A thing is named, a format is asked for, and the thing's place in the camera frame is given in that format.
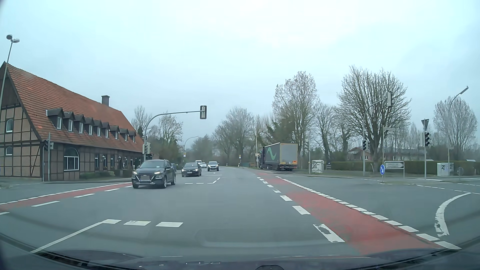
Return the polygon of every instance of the truck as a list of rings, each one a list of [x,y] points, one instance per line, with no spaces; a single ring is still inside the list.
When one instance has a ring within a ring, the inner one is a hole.
[[[276,143],[262,148],[259,157],[260,169],[292,171],[297,168],[298,144]]]

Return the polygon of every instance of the curved white road marking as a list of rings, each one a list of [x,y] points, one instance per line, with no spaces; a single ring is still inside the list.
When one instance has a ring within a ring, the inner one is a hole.
[[[435,222],[435,230],[437,231],[438,237],[441,237],[444,235],[450,235],[450,233],[448,232],[447,223],[445,223],[445,208],[448,206],[449,203],[468,194],[471,194],[471,193],[468,192],[468,193],[460,194],[453,198],[450,198],[445,202],[443,202],[440,205],[440,207],[437,209],[437,212],[435,213],[435,220],[437,220],[437,222]]]

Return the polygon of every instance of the arched window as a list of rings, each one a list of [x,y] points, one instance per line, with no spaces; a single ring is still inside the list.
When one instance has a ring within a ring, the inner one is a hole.
[[[13,119],[8,119],[5,124],[5,132],[13,132]]]
[[[63,170],[78,171],[78,152],[75,148],[67,148],[63,153]]]
[[[13,155],[13,148],[9,146],[5,148],[5,156],[11,156],[11,155]]]

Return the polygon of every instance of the black car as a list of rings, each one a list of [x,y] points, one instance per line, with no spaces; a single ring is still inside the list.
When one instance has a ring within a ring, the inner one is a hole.
[[[181,170],[181,176],[200,176],[202,175],[202,168],[197,162],[188,162],[183,166]]]
[[[207,171],[219,171],[219,167],[218,167],[218,162],[216,161],[211,161],[208,163],[207,165]]]
[[[167,183],[175,185],[175,170],[168,160],[147,160],[132,174],[132,186],[152,185],[166,188]]]

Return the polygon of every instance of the utility box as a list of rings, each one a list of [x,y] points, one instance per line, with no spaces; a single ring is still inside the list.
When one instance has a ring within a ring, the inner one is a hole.
[[[312,160],[312,173],[323,173],[324,172],[325,161],[323,160]]]
[[[453,162],[450,163],[450,172],[453,172]],[[449,176],[448,162],[437,163],[437,176]]]

